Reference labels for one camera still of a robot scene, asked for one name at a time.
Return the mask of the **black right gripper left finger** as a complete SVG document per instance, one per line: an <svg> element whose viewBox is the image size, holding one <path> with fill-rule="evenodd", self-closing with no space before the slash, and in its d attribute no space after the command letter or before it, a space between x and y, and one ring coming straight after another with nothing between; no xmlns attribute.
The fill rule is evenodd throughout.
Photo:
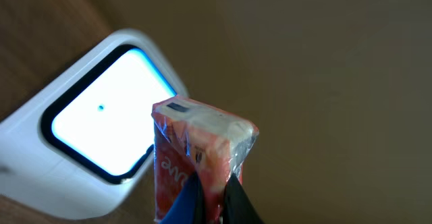
<svg viewBox="0 0 432 224"><path fill-rule="evenodd" d="M205 198L203 187L194 172L184 184L169 212L160 224L205 224Z"/></svg>

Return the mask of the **small orange white box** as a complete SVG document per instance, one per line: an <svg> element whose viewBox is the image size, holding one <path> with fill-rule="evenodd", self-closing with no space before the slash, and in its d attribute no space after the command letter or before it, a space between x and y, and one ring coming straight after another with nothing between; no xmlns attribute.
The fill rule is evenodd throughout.
<svg viewBox="0 0 432 224"><path fill-rule="evenodd" d="M155 103L155 220L168 214L188 178L196 173L203 186L206 221L218 223L223 193L259 135L248 121L180 95Z"/></svg>

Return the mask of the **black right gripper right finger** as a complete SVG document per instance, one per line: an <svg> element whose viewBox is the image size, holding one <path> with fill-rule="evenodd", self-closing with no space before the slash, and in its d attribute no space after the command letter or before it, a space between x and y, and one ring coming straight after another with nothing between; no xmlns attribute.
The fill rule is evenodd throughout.
<svg viewBox="0 0 432 224"><path fill-rule="evenodd" d="M223 200L223 224L264 224L234 174L226 184Z"/></svg>

